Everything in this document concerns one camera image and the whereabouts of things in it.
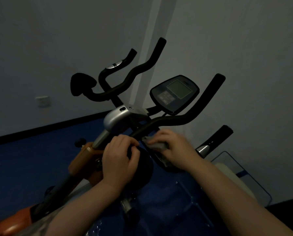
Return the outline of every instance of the person's right hand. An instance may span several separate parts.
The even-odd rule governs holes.
[[[162,129],[158,131],[154,138],[148,141],[152,145],[158,142],[167,142],[169,149],[159,150],[171,163],[176,167],[189,171],[190,167],[194,164],[199,155],[196,150],[190,145],[187,139],[169,129]]]

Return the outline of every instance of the white wall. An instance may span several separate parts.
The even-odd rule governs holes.
[[[134,67],[144,39],[152,0],[0,0],[0,136],[82,117],[114,106],[73,97],[76,72],[96,80],[104,67],[138,55],[110,76],[122,82]],[[93,89],[102,91],[99,86]],[[128,102],[131,89],[121,95]],[[36,96],[52,106],[38,108]]]
[[[194,121],[174,129],[198,146],[230,126],[211,157],[227,150],[275,203],[293,198],[293,0],[178,0],[166,39],[149,90],[182,74],[202,93],[216,73],[227,77]],[[153,105],[147,95],[144,107]]]

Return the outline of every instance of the black knob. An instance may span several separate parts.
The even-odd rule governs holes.
[[[74,146],[76,146],[76,147],[82,147],[85,144],[86,144],[86,139],[80,138],[80,139],[78,139],[78,140],[75,141]]]

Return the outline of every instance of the white electrical socket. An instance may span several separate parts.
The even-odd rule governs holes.
[[[49,96],[40,96],[35,97],[38,107],[45,108],[50,107],[50,98]]]

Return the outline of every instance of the black handlebar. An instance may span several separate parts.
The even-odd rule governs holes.
[[[140,140],[142,137],[148,135],[151,131],[153,131],[154,128],[160,126],[178,126],[191,122],[207,106],[207,104],[213,98],[215,93],[219,90],[224,81],[225,76],[221,74],[216,74],[207,86],[207,88],[205,89],[205,91],[203,92],[203,94],[201,95],[201,97],[187,113],[183,115],[154,118],[150,122],[142,125],[140,128],[135,130],[133,133],[130,134],[130,136]]]
[[[90,100],[95,101],[95,102],[102,102],[102,101],[106,101],[111,99],[114,96],[117,96],[119,94],[121,94],[122,92],[126,91],[130,85],[133,83],[135,77],[142,73],[145,72],[147,70],[149,70],[150,68],[152,68],[155,63],[157,62],[158,58],[161,55],[162,50],[164,49],[166,44],[166,40],[164,38],[160,38],[153,50],[153,53],[151,55],[151,57],[149,58],[149,60],[143,64],[140,64],[136,67],[134,67],[126,76],[125,80],[111,88],[109,86],[109,84],[106,82],[106,77],[112,73],[114,73],[115,71],[118,71],[120,69],[122,69],[123,67],[127,66],[134,58],[134,56],[136,55],[136,51],[135,50],[131,50],[128,54],[128,56],[126,57],[126,59],[123,60],[123,62],[125,61],[125,63],[121,63],[119,66],[114,67],[112,69],[104,69],[100,75],[99,75],[99,83],[101,85],[101,87],[105,90],[104,93],[93,93],[93,90],[91,88],[86,88],[83,90],[83,94]]]

